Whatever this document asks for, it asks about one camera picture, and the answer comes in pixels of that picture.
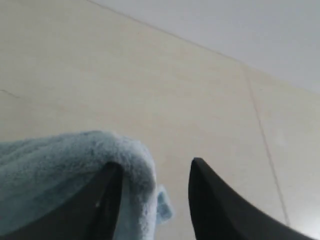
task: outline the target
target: black plastic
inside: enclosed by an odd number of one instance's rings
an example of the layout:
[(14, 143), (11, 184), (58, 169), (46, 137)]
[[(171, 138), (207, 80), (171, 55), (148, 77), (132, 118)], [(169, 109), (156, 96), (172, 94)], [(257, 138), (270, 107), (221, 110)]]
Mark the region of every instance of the black plastic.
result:
[(123, 169), (107, 163), (62, 206), (0, 240), (111, 240), (116, 228)]
[(197, 240), (312, 240), (251, 205), (201, 158), (192, 161), (188, 191)]

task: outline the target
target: ceiling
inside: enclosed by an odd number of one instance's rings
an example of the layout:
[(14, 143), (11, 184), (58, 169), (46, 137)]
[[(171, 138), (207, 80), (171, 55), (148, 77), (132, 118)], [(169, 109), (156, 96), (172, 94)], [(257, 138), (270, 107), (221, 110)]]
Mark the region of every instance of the ceiling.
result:
[(93, 0), (320, 93), (318, 0)]

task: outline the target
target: light blue towel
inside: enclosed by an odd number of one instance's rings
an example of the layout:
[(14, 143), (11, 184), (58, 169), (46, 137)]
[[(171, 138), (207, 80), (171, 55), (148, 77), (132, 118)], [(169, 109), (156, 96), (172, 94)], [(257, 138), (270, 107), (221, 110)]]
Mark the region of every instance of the light blue towel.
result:
[(124, 169), (114, 239), (154, 239), (173, 215), (154, 160), (141, 142), (102, 131), (0, 143), (0, 236), (60, 206), (110, 160)]

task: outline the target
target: wall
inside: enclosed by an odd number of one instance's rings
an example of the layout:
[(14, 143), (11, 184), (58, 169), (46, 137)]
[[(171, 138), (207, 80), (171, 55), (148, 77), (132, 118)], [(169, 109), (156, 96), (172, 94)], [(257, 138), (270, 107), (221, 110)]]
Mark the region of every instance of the wall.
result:
[(1, 1), (0, 32), (1, 141), (92, 129), (140, 139), (176, 210), (156, 239), (194, 239), (193, 157), (317, 234), (317, 95), (83, 0)]

